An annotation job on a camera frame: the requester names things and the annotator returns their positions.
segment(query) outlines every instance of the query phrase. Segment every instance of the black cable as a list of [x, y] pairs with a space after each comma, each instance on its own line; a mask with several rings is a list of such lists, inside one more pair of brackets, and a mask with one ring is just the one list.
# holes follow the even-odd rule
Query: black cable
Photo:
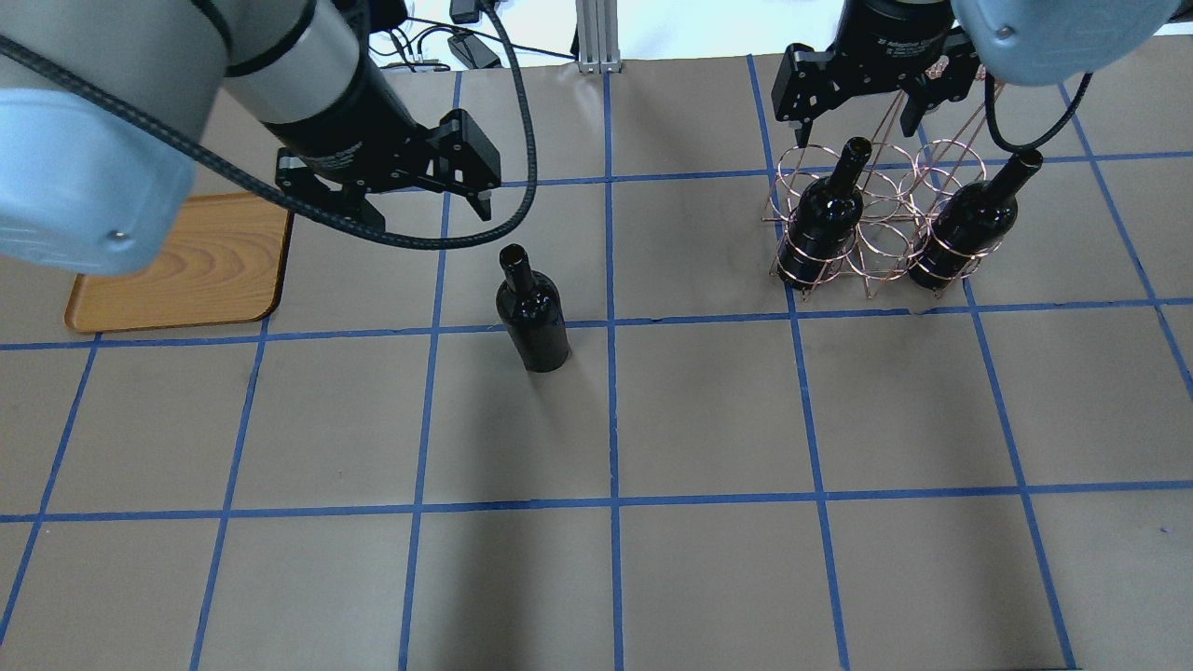
[[396, 49], [397, 49], [398, 51], [401, 51], [401, 49], [402, 49], [402, 44], [401, 44], [401, 43], [400, 43], [400, 42], [397, 41], [397, 37], [395, 37], [395, 36], [394, 36], [394, 31], [395, 31], [395, 30], [397, 31], [397, 33], [398, 33], [398, 35], [401, 35], [401, 36], [402, 36], [402, 39], [404, 39], [404, 41], [406, 41], [406, 50], [407, 50], [407, 51], [408, 51], [408, 53], [409, 53], [409, 54], [410, 54], [410, 55], [413, 56], [413, 55], [414, 55], [414, 49], [413, 49], [413, 48], [410, 47], [410, 36], [409, 36], [409, 35], [406, 35], [406, 31], [404, 31], [404, 30], [402, 30], [402, 29], [401, 29], [401, 26], [394, 26], [394, 27], [392, 27], [392, 29], [391, 29], [391, 30], [389, 31], [389, 38], [390, 38], [390, 39], [391, 39], [391, 41], [394, 42], [394, 47], [395, 47], [395, 48], [396, 48]]
[[431, 72], [451, 72], [451, 66], [447, 63], [415, 63], [410, 61], [398, 62], [398, 63], [385, 63], [384, 66], [377, 66], [383, 70], [392, 70], [397, 68], [410, 69], [410, 72], [419, 72], [418, 68], [429, 68]]
[[[400, 29], [400, 27], [396, 27], [394, 30], [397, 30], [398, 32], [402, 32], [402, 29]], [[410, 68], [410, 72], [419, 72], [414, 67], [414, 63], [410, 62], [410, 59], [406, 57], [406, 51], [408, 51], [410, 49], [410, 38], [409, 37], [406, 38], [406, 47], [403, 48], [402, 47], [402, 41], [397, 38], [397, 35], [394, 35], [392, 30], [389, 30], [389, 31], [385, 31], [385, 32], [389, 35], [389, 41], [394, 43], [394, 49], [396, 49], [396, 51], [394, 54], [391, 54], [391, 55], [396, 54], [398, 59], [402, 59], [402, 63], [401, 63], [401, 66], [398, 63], [390, 63], [389, 66], [384, 66], [384, 67], [385, 68], [392, 68], [392, 67], [406, 66], [406, 67]]]
[[455, 30], [455, 26], [432, 26], [432, 27], [425, 29], [425, 30], [422, 30], [421, 32], [419, 32], [418, 35], [414, 36], [415, 49], [418, 50], [418, 53], [419, 53], [420, 56], [422, 55], [422, 41], [426, 39], [427, 36], [429, 36], [432, 33], [435, 33], [435, 32], [450, 32], [452, 35], [468, 35], [464, 31], [457, 31], [457, 30]]
[[[488, 39], [494, 39], [496, 42], [501, 42], [500, 37], [495, 37], [493, 35], [489, 35], [487, 32], [481, 32], [478, 30], [472, 30], [470, 27], [458, 26], [458, 25], [453, 25], [453, 24], [445, 24], [443, 21], [433, 21], [431, 19], [420, 19], [418, 17], [407, 17], [406, 20], [414, 21], [414, 23], [420, 23], [420, 24], [428, 24], [428, 25], [438, 26], [440, 29], [450, 30], [452, 32], [466, 32], [466, 33], [470, 33], [470, 35], [475, 35], [477, 37], [486, 37]], [[429, 35], [429, 33], [437, 32], [437, 31], [424, 30], [422, 32]], [[514, 49], [521, 49], [523, 51], [533, 51], [536, 54], [543, 54], [543, 55], [546, 55], [546, 56], [555, 56], [557, 59], [567, 59], [569, 61], [575, 61], [576, 60], [576, 57], [573, 56], [571, 54], [561, 54], [558, 51], [550, 51], [548, 49], [539, 49], [538, 47], [526, 47], [524, 44], [513, 44], [513, 48]]]
[[381, 56], [382, 59], [390, 59], [390, 57], [396, 56], [396, 55], [400, 54], [400, 51], [396, 50], [396, 47], [395, 47], [395, 51], [392, 51], [391, 54], [387, 54], [387, 53], [382, 51], [381, 49], [375, 49], [372, 47], [372, 44], [369, 45], [369, 50], [372, 51], [373, 54]]
[[1073, 96], [1073, 101], [1069, 103], [1069, 109], [1064, 111], [1056, 124], [1052, 125], [1044, 135], [1039, 136], [1036, 141], [1028, 142], [1026, 144], [1012, 144], [1002, 136], [1002, 131], [999, 130], [999, 119], [995, 117], [994, 112], [994, 76], [989, 73], [985, 75], [985, 125], [990, 130], [990, 138], [1006, 152], [1012, 154], [1018, 154], [1020, 152], [1028, 152], [1031, 149], [1039, 149], [1045, 142], [1056, 137], [1057, 133], [1069, 123], [1073, 115], [1077, 113], [1077, 105], [1081, 104], [1081, 99], [1086, 97], [1086, 90], [1089, 88], [1089, 80], [1094, 78], [1094, 73], [1086, 73], [1081, 78], [1081, 85], [1077, 87], [1077, 92]]
[[492, 242], [493, 240], [496, 240], [517, 228], [518, 224], [526, 218], [526, 214], [530, 211], [531, 204], [534, 202], [534, 192], [538, 190], [538, 152], [534, 147], [534, 128], [530, 118], [530, 103], [526, 99], [526, 87], [523, 84], [521, 69], [518, 67], [518, 55], [514, 54], [513, 44], [509, 42], [509, 35], [506, 33], [506, 29], [501, 24], [501, 19], [499, 19], [496, 12], [493, 11], [492, 1], [481, 0], [481, 6], [484, 13], [489, 17], [489, 20], [493, 21], [493, 26], [497, 30], [497, 35], [501, 36], [506, 56], [509, 59], [509, 72], [513, 75], [514, 93], [518, 98], [518, 109], [521, 116], [523, 131], [526, 135], [526, 190], [523, 195], [521, 203], [508, 220], [490, 228], [489, 230], [456, 238], [418, 238], [400, 233], [375, 230], [346, 216], [329, 213], [322, 208], [311, 205], [305, 201], [283, 193], [273, 186], [256, 179], [212, 153], [210, 149], [194, 142], [190, 137], [186, 137], [174, 128], [162, 123], [148, 112], [144, 112], [120, 98], [112, 96], [67, 68], [45, 59], [44, 56], [27, 49], [23, 44], [14, 42], [4, 35], [0, 35], [0, 55], [25, 66], [30, 70], [44, 76], [68, 92], [79, 96], [88, 103], [101, 107], [128, 123], [131, 123], [157, 140], [169, 144], [174, 149], [178, 149], [179, 152], [194, 159], [199, 165], [228, 178], [241, 189], [245, 189], [246, 191], [297, 215], [304, 216], [350, 235], [354, 235], [371, 242], [378, 242], [381, 245], [389, 245], [391, 247], [403, 247], [408, 250], [457, 250]]

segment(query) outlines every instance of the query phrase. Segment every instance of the wooden tray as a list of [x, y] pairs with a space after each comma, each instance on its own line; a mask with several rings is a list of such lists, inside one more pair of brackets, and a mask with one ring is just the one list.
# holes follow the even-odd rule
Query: wooden tray
[[80, 275], [64, 321], [80, 333], [265, 319], [282, 298], [290, 213], [249, 193], [186, 201], [154, 263]]

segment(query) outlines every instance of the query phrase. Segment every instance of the wine bottle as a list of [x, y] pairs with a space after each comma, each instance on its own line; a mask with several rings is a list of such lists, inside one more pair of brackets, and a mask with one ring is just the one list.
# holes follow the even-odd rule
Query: wine bottle
[[523, 365], [549, 373], [563, 365], [568, 345], [560, 290], [542, 272], [531, 270], [526, 250], [509, 245], [499, 256], [506, 281], [497, 287], [497, 315], [514, 341]]
[[965, 272], [970, 260], [995, 246], [1015, 224], [1015, 193], [1040, 170], [1044, 156], [1031, 149], [1010, 156], [989, 181], [960, 187], [920, 239], [919, 257], [908, 275], [925, 289], [939, 291]]
[[827, 265], [845, 252], [853, 227], [861, 218], [858, 178], [870, 161], [870, 141], [853, 137], [845, 144], [833, 173], [804, 189], [796, 216], [779, 247], [779, 276], [808, 290], [827, 276]]

